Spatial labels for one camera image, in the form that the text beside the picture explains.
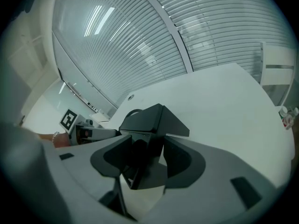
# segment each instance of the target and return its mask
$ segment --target person's arm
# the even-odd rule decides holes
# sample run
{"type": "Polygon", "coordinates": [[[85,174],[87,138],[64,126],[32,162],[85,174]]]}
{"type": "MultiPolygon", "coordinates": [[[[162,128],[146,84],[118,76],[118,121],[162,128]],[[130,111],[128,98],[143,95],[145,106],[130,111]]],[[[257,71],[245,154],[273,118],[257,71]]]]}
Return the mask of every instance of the person's arm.
{"type": "MultiPolygon", "coordinates": [[[[42,140],[52,141],[54,134],[37,134],[42,140]]],[[[70,140],[67,133],[59,133],[54,138],[55,147],[68,147],[70,146],[70,140]]]]}

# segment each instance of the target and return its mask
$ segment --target white chair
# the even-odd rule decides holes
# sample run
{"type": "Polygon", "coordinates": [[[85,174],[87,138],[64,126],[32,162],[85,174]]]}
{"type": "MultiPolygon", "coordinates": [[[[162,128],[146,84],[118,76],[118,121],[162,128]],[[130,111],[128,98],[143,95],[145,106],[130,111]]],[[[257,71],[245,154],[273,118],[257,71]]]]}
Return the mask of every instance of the white chair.
{"type": "Polygon", "coordinates": [[[292,86],[296,67],[296,49],[272,46],[261,42],[262,75],[260,85],[289,85],[280,105],[292,86]]]}

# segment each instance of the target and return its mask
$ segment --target table top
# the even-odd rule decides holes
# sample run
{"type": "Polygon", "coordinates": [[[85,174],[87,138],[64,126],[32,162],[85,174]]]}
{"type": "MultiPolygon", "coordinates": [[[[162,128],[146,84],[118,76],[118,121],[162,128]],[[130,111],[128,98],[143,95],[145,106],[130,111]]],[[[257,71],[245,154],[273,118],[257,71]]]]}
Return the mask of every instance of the table top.
{"type": "Polygon", "coordinates": [[[187,139],[239,156],[276,187],[288,181],[293,139],[266,92],[238,64],[199,70],[134,91],[107,128],[118,129],[131,110],[157,103],[190,129],[187,139]]]}

